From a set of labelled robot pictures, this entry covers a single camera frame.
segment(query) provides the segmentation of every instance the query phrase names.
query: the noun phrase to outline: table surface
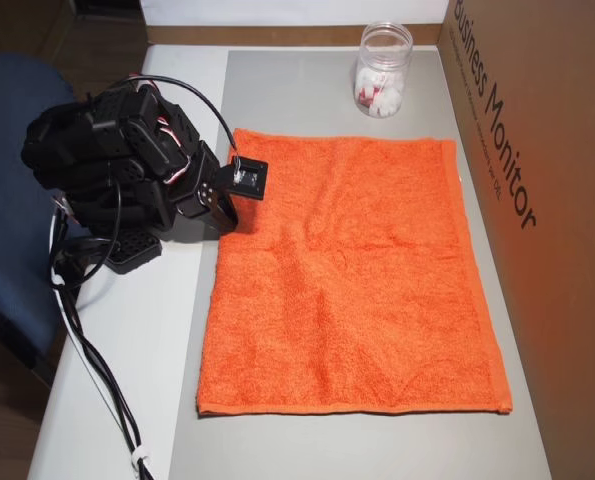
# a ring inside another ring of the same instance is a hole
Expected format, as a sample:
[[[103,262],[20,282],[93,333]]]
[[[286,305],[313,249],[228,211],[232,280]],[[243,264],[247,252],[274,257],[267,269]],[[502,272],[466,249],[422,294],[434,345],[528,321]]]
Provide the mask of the table surface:
[[[415,49],[402,110],[376,120],[352,103],[354,52],[153,46],[143,71],[192,83],[221,105],[231,126],[289,135],[455,139],[473,250],[514,411],[198,419],[195,392],[217,241],[202,224],[178,221],[161,257],[126,276],[103,268],[79,299],[85,331],[124,390],[156,479],[550,478],[439,55],[434,47]],[[227,142],[210,111],[176,87],[160,88],[225,158]],[[121,433],[67,341],[29,478],[132,475]]]

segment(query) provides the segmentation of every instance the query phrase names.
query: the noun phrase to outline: black cable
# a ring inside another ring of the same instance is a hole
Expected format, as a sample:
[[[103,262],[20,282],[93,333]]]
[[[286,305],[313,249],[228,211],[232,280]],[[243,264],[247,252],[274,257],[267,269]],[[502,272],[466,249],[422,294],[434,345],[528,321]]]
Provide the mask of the black cable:
[[[141,445],[141,435],[139,432],[139,427],[137,426],[137,422],[133,417],[133,414],[128,407],[128,403],[124,398],[124,395],[117,384],[117,380],[115,379],[110,367],[99,353],[99,351],[95,348],[95,346],[90,343],[90,341],[85,337],[83,330],[81,328],[81,321],[79,320],[79,314],[77,313],[77,309],[75,307],[74,298],[72,293],[69,291],[60,291],[58,292],[62,299],[62,305],[64,306],[64,312],[66,314],[66,320],[71,326],[71,329],[75,333],[77,340],[79,341],[80,345],[82,346],[82,350],[84,351],[84,355],[90,365],[93,367],[95,372],[101,377],[101,379],[106,384],[108,391],[110,392],[113,403],[115,404],[115,409],[118,413],[118,418],[120,422],[120,427],[122,433],[124,435],[124,440],[129,451],[132,453],[135,448]],[[148,471],[148,469],[143,464],[143,459],[139,459],[137,461],[138,471],[139,471],[139,478],[142,480],[153,480],[152,474]]]
[[[221,116],[221,113],[219,113],[219,110],[217,110],[217,108],[210,102],[210,100],[208,100],[208,98],[206,98],[206,96],[203,93],[201,93],[199,90],[197,90],[192,85],[190,85],[186,82],[182,82],[181,80],[177,80],[176,78],[165,77],[162,75],[134,75],[134,76],[124,78],[123,80],[120,80],[119,82],[114,83],[113,85],[111,85],[110,88],[118,87],[119,85],[123,85],[124,83],[139,82],[142,80],[151,80],[151,81],[156,81],[156,82],[170,83],[171,85],[177,85],[178,87],[185,88],[186,90],[192,92],[202,102],[204,102],[208,106],[208,108],[210,108],[212,110],[212,112],[215,114],[215,116],[219,120],[219,123],[221,123],[221,126],[224,127],[224,130],[226,131],[226,135],[228,136],[228,141],[230,142],[230,145],[233,147],[235,152],[237,152],[237,144],[235,143],[235,137],[233,136],[232,132],[230,131],[230,128],[228,128],[228,124],[226,123],[226,120],[224,120],[224,117]]]
[[[121,388],[115,379],[115,376],[110,370],[110,367],[106,363],[101,353],[99,353],[97,348],[84,335],[81,320],[79,319],[79,314],[75,305],[75,297],[72,294],[73,289],[81,286],[99,271],[102,265],[110,257],[117,243],[117,237],[119,236],[119,226],[121,223],[122,202],[120,185],[116,181],[114,184],[117,195],[117,213],[115,215],[113,233],[110,240],[96,237],[81,237],[68,240],[65,239],[66,232],[68,230],[67,218],[62,215],[59,209],[57,209],[55,216],[55,231],[49,255],[51,272],[49,281],[51,287],[57,291],[57,294],[61,299],[62,305],[64,307],[65,319],[70,325],[72,332],[77,337],[77,341],[79,341],[79,344],[82,347],[86,360],[92,366],[93,370],[95,370],[95,372],[99,375],[106,385],[106,388],[110,392],[115,410],[117,411],[117,417],[119,420],[120,429],[124,436],[124,441],[126,442],[128,450],[132,453],[135,448],[141,445],[141,434],[139,432],[139,427],[137,426],[137,422],[135,421],[133,413],[128,406],[128,402],[126,401],[126,398],[124,397]],[[90,253],[94,252],[95,250],[99,250],[99,248],[101,248],[105,242],[109,242],[109,245],[105,249],[102,258],[88,274],[81,278],[81,280],[70,284],[56,284],[53,282],[52,271],[54,268],[55,259],[59,253],[63,252],[64,254],[68,254],[68,250],[72,249],[73,247],[81,247],[84,244],[91,244],[91,247],[88,249],[83,249],[82,251],[76,252],[73,255],[76,256],[80,253]],[[92,246],[94,243],[97,243],[97,248]],[[140,480],[153,480],[152,474],[145,467],[143,459],[141,458],[137,461],[137,470]]]
[[[53,282],[52,275],[50,275],[48,281],[50,282],[50,286],[53,289],[55,289],[55,290],[74,290],[77,287],[81,287],[85,282],[90,280],[93,277],[93,275],[95,275],[99,271],[99,269],[104,265],[104,263],[106,263],[106,261],[108,260],[110,255],[113,253],[113,250],[115,249],[115,245],[117,244],[117,238],[119,237],[119,225],[121,223],[121,187],[120,187],[118,181],[114,181],[114,184],[115,184],[115,193],[116,193],[116,198],[117,198],[117,207],[116,207],[117,213],[115,214],[115,224],[113,226],[112,236],[111,236],[110,240],[108,240],[110,242],[108,245],[108,248],[106,249],[105,253],[103,254],[101,260],[99,260],[99,262],[97,262],[97,265],[95,265],[93,267],[93,269],[90,272],[88,272],[86,275],[84,275],[80,280],[77,280],[75,282],[68,283],[68,284],[56,284],[55,282]],[[78,243],[87,242],[87,241],[103,242],[103,241],[106,241],[106,239],[96,238],[96,237],[73,238],[73,239],[68,239],[68,240],[62,239],[57,244],[54,244],[53,248],[50,251],[50,256],[49,256],[49,260],[48,260],[49,268],[52,269],[54,267],[57,255],[59,253],[65,251],[67,247],[73,246]]]

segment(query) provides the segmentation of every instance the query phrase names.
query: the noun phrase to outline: cable tie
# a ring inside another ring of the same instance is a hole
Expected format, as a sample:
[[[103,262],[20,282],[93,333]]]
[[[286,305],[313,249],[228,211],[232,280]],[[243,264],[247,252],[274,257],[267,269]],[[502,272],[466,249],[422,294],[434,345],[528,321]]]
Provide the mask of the cable tie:
[[[143,460],[144,466],[146,466],[147,458],[150,458],[150,452],[144,445],[139,445],[137,448],[135,448],[135,450],[133,450],[133,453],[130,456],[130,461],[133,464],[133,469],[135,470],[136,475],[139,475],[139,465],[137,465],[137,462],[139,462],[139,460]]]

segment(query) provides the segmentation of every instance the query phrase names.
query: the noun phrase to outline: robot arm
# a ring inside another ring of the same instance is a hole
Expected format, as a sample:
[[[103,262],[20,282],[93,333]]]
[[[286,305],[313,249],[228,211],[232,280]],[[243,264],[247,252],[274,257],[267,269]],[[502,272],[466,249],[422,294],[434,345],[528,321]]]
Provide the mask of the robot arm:
[[[178,214],[233,231],[230,195],[262,200],[268,172],[267,163],[238,155],[220,167],[178,105],[156,87],[135,91],[130,83],[44,112],[28,127],[22,159],[44,188],[63,191],[60,203],[93,235],[108,235],[120,214],[119,247],[109,261],[119,273],[158,255],[149,230],[169,230]],[[142,252],[129,251],[136,244]]]

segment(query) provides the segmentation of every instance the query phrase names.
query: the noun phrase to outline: chair backrest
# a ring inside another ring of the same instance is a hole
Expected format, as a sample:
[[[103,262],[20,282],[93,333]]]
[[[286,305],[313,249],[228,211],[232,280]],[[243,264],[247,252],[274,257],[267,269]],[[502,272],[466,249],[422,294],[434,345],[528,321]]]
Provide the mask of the chair backrest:
[[[50,347],[60,318],[48,285],[53,207],[20,152],[32,120],[72,101],[72,89],[48,65],[0,55],[0,314],[41,353]]]

